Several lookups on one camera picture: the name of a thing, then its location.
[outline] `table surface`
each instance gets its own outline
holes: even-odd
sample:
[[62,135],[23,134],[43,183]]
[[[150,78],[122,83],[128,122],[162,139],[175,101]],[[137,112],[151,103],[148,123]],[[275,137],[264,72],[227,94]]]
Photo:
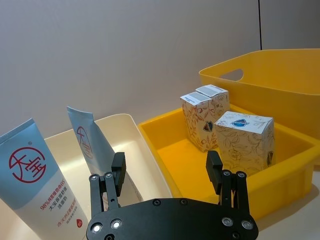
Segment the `table surface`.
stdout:
[[315,166],[311,192],[257,221],[258,240],[320,239],[320,167]]

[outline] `white plastic tray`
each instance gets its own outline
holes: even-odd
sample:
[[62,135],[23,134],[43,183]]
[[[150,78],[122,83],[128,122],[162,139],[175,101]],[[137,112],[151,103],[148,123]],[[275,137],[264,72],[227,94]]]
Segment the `white plastic tray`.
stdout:
[[[96,123],[114,151],[125,152],[127,172],[145,201],[172,197],[153,155],[130,115],[116,114],[97,120]],[[90,172],[74,131],[60,133],[45,141],[86,216],[91,219]],[[39,240],[2,200],[0,213],[2,240]]]

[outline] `gray wall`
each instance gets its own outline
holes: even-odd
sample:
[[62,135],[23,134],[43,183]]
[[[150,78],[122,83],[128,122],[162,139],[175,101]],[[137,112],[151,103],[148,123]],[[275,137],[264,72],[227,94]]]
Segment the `gray wall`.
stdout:
[[260,0],[263,49],[320,48],[319,0]]
[[136,122],[176,109],[198,71],[260,48],[256,0],[1,0],[0,135],[66,106]]

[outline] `patterned box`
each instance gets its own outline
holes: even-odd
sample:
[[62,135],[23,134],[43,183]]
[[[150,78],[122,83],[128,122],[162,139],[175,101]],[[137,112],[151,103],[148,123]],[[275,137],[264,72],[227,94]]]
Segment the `patterned box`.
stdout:
[[216,101],[198,92],[181,97],[188,138],[202,152],[217,147],[213,126],[223,114],[221,112],[223,108],[217,105],[225,98],[225,95],[222,94],[220,100]]
[[225,169],[250,176],[275,163],[272,117],[227,111],[214,129]]

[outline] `blue label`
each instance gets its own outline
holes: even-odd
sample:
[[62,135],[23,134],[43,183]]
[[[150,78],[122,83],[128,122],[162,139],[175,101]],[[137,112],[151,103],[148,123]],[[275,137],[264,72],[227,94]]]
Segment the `blue label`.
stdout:
[[[85,161],[89,163],[90,172],[100,175],[110,172],[115,151],[95,123],[93,113],[71,107],[67,107],[67,111]],[[94,172],[91,165],[100,172]]]
[[239,119],[231,123],[235,127],[244,127],[249,124],[245,119]]
[[0,137],[0,197],[19,209],[59,167],[33,119]]

